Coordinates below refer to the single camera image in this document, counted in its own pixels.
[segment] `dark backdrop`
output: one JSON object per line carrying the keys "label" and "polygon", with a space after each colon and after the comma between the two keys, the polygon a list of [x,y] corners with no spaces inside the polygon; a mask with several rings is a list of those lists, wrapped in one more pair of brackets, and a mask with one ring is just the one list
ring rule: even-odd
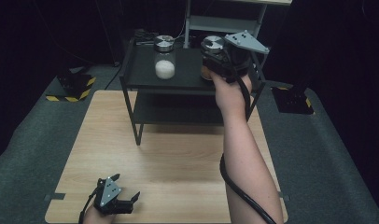
{"label": "dark backdrop", "polygon": [[379,205],[379,0],[293,1],[263,71],[294,85],[312,78]]}

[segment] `person's right arm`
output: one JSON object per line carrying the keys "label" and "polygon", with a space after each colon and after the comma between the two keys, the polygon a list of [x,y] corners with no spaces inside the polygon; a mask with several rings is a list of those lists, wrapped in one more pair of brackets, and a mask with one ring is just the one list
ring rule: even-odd
{"label": "person's right arm", "polygon": [[[254,199],[276,223],[283,212],[272,176],[251,132],[245,113],[245,100],[237,83],[228,84],[214,73],[216,100],[224,119],[224,160],[230,179]],[[244,83],[251,89],[248,76]],[[226,186],[232,223],[265,223],[262,217]]]}

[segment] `white powder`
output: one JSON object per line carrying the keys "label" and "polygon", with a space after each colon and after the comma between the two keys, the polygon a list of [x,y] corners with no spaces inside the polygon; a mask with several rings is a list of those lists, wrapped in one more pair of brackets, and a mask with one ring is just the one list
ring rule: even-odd
{"label": "white powder", "polygon": [[155,72],[157,77],[168,79],[175,75],[175,66],[169,61],[161,60],[155,64]]}

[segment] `forearm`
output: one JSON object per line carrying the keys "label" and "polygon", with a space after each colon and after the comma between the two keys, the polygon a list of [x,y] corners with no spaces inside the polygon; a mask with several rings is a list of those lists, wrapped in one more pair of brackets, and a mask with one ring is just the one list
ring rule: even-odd
{"label": "forearm", "polygon": [[[224,158],[231,180],[276,223],[282,210],[272,176],[244,116],[224,116]],[[263,223],[261,217],[227,186],[232,223]]]}

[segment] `metal lid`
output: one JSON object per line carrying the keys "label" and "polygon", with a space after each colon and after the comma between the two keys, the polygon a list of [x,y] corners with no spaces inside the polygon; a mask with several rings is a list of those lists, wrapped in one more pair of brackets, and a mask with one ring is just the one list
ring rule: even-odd
{"label": "metal lid", "polygon": [[224,47],[224,43],[225,41],[223,38],[216,35],[210,35],[204,39],[201,46],[211,53],[220,53]]}
{"label": "metal lid", "polygon": [[154,49],[159,52],[169,52],[173,50],[175,39],[169,35],[158,35],[154,38]]}

